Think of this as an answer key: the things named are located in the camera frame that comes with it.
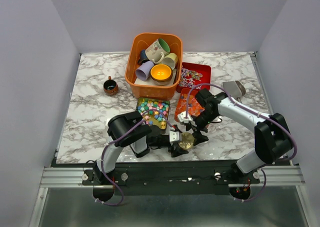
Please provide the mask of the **gold round jar lid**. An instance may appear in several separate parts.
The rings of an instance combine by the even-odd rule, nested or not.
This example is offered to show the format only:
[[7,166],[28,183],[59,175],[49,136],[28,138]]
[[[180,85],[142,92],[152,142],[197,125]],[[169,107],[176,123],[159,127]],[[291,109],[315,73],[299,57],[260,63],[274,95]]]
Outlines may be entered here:
[[178,145],[183,150],[189,150],[194,146],[195,138],[189,132],[183,132],[181,134],[181,140],[178,142]]

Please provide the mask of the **gold tin of star candies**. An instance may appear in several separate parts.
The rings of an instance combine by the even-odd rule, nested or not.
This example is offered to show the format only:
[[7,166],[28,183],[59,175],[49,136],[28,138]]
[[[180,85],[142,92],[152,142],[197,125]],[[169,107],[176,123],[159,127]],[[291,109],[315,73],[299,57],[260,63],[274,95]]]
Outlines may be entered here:
[[170,102],[168,100],[159,100],[148,97],[140,97],[137,100],[136,110],[146,120],[149,126],[157,126],[160,132],[166,132],[169,119]]

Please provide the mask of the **steel candy scoop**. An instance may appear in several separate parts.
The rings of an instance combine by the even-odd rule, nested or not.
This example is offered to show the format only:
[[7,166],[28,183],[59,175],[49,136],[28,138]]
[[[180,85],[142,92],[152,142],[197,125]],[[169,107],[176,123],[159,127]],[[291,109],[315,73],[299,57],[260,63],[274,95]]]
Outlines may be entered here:
[[222,83],[223,89],[227,91],[238,102],[242,103],[242,97],[246,94],[245,87],[238,81],[226,81]]

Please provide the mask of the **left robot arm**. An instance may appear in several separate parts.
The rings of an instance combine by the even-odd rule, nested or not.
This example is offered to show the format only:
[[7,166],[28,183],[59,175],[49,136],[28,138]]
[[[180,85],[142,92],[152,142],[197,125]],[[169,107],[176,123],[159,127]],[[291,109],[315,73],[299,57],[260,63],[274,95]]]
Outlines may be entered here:
[[144,157],[152,148],[167,148],[173,158],[188,153],[179,146],[183,138],[177,125],[169,129],[169,134],[163,134],[159,126],[147,123],[138,111],[111,118],[107,123],[107,134],[109,139],[93,165],[93,178],[101,185],[112,180],[111,172],[125,147],[130,147],[137,158]]

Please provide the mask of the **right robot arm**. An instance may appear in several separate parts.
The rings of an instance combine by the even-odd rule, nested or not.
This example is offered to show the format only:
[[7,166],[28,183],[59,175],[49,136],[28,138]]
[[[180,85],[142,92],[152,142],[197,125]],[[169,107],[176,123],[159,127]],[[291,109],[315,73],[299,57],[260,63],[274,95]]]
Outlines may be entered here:
[[213,95],[206,88],[198,91],[195,99],[203,111],[194,116],[185,110],[178,115],[178,120],[187,130],[192,129],[196,144],[208,140],[203,133],[220,116],[237,122],[254,134],[254,149],[235,161],[227,171],[226,177],[232,182],[243,182],[251,171],[274,163],[296,147],[286,120],[279,113],[258,112],[225,92]]

